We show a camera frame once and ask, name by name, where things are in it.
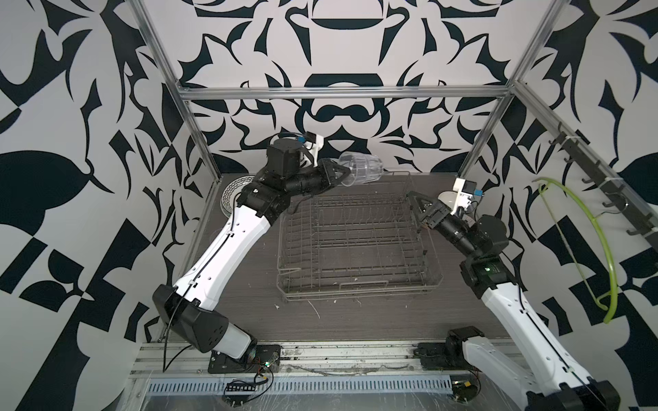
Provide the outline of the grey wire dish rack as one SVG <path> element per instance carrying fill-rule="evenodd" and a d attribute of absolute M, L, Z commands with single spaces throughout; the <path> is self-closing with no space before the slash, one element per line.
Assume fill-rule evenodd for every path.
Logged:
<path fill-rule="evenodd" d="M 414 217 L 408 172 L 340 186 L 279 220 L 277 287 L 286 301 L 413 296 L 442 280 L 433 237 Z"/>

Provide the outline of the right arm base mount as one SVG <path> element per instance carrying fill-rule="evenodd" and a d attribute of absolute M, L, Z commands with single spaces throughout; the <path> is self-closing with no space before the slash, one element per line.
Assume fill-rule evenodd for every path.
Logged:
<path fill-rule="evenodd" d="M 450 330 L 444 342 L 420 342 L 413 350 L 413 357 L 421 361 L 426 371 L 476 371 L 466 361 L 463 351 L 463 344 L 472 337 L 484 337 L 484 334 L 474 326 Z"/>

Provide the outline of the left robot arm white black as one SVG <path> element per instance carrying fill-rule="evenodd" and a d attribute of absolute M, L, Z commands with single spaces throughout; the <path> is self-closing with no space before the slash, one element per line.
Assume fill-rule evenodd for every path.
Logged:
<path fill-rule="evenodd" d="M 197 262 L 173 285 L 161 284 L 153 301 L 166 332 L 175 332 L 202 353 L 224 354 L 245 362 L 256 340 L 216 307 L 231 276 L 251 248 L 269 231 L 298 195 L 335 188 L 351 170 L 321 159 L 317 138 L 278 139 L 267 148 L 267 162 L 242 188 L 227 223 Z"/>

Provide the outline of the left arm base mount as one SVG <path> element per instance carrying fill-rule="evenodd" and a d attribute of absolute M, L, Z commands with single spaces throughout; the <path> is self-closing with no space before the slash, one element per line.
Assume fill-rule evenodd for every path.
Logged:
<path fill-rule="evenodd" d="M 207 372 L 210 374 L 255 373 L 264 366 L 277 368 L 282 346 L 279 344 L 251 345 L 245 354 L 234 359 L 217 351 L 211 353 Z"/>

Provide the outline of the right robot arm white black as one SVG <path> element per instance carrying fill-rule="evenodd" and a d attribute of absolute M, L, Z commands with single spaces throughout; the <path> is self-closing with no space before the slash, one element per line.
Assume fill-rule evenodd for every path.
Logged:
<path fill-rule="evenodd" d="M 464 282 L 498 321 L 526 360 L 527 369 L 500 353 L 475 327 L 450 332 L 445 357 L 483 372 L 522 410 L 617 410 L 620 395 L 597 381 L 562 346 L 533 309 L 520 280 L 500 258 L 507 228 L 495 216 L 467 224 L 439 199 L 406 195 L 415 221 L 440 233 L 462 255 Z"/>

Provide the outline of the clear faceted plastic cup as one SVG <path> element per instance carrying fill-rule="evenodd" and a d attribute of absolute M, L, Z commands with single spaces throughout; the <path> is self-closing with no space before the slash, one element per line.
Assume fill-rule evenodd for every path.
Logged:
<path fill-rule="evenodd" d="M 384 165 L 381 159 L 375 155 L 361 152 L 343 152 L 338 162 L 351 172 L 342 181 L 342 184 L 346 187 L 376 182 L 384 174 Z"/>

